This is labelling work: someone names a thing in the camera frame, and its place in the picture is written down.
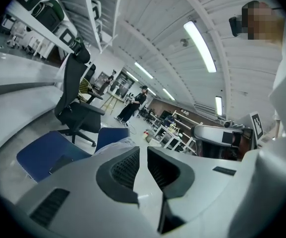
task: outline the table leg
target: table leg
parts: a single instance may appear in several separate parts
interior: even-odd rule
[[[161,143],[162,140],[166,137],[166,134],[167,134],[167,132],[165,131],[165,133],[164,133],[163,137],[161,138],[161,140],[158,141],[159,143]]]
[[[164,146],[164,149],[166,149],[170,143],[173,141],[173,137],[170,138],[170,140],[167,142],[167,144]]]
[[[108,102],[110,100],[110,98],[112,98],[112,96],[110,96],[104,103],[103,105],[100,107],[100,109],[105,105],[106,102]]]
[[[110,100],[110,102],[107,104],[107,106],[106,106],[106,108],[105,108],[105,111],[108,110],[108,107],[110,106],[110,104],[111,104],[111,102],[112,102],[112,100],[113,100],[113,96],[109,97],[109,98],[107,99],[107,101],[108,101],[109,99],[111,99],[111,100]]]
[[[157,131],[156,131],[156,133],[155,133],[155,135],[154,135],[155,137],[156,137],[156,136],[157,136],[157,134],[161,131],[161,128],[162,128],[162,127],[161,127],[161,126],[159,126],[159,128],[157,129]]]
[[[186,143],[186,145],[183,147],[183,150],[185,150],[187,148],[187,146],[189,146],[190,142],[192,141],[192,138],[190,138],[188,140],[188,142]]]
[[[177,144],[172,148],[172,151],[174,151],[179,144],[180,144],[180,141],[178,141]]]
[[[115,103],[114,103],[114,106],[113,106],[113,108],[112,108],[112,110],[111,110],[111,115],[112,115],[112,112],[113,112],[113,110],[114,110],[114,108],[115,108],[116,103],[117,103],[117,98],[115,98]]]

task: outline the ceiling light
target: ceiling light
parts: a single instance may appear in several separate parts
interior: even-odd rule
[[[142,66],[140,66],[137,62],[135,62],[135,65],[140,68],[142,72],[144,72],[150,79],[153,79],[153,76],[149,74]]]
[[[216,96],[217,114],[222,116],[222,97]]]
[[[169,96],[169,98],[171,98],[173,101],[175,101],[174,97],[171,96],[171,94],[170,94],[165,88],[163,88],[163,91],[164,91],[165,93],[167,93],[167,95]]]
[[[156,96],[156,93],[154,93],[151,89],[147,88],[148,91],[150,91],[152,94],[154,94]]]
[[[205,43],[204,39],[202,38],[199,30],[197,29],[196,25],[189,21],[183,25],[185,30],[190,35],[191,39],[193,40],[194,44],[196,45],[206,67],[209,72],[217,72],[217,68],[213,62],[212,56],[208,49],[207,44]]]
[[[138,79],[136,77],[134,77],[131,73],[129,73],[128,71],[126,72],[132,79],[134,79],[136,82],[138,82]]]

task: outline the bag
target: bag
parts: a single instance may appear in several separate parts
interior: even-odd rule
[[[161,147],[162,145],[155,139],[152,138],[152,140],[149,142],[150,146],[154,146],[154,147]]]

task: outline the white ceiling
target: white ceiling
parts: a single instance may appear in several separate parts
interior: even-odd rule
[[[100,1],[105,30],[111,34],[116,0]],[[221,96],[224,116],[228,119],[258,111],[264,130],[268,131],[273,126],[274,113],[268,96],[282,56],[271,44],[233,37],[229,18],[240,13],[241,7],[249,1],[120,0],[114,53],[159,99],[171,102],[162,90],[166,88],[176,99],[172,102],[174,105],[197,112],[195,103],[214,111],[215,97]],[[262,1],[278,6],[275,0]],[[183,28],[190,20],[196,20],[215,60],[216,73],[207,72]],[[189,46],[182,46],[183,38],[188,39]],[[135,61],[154,79],[140,71]]]

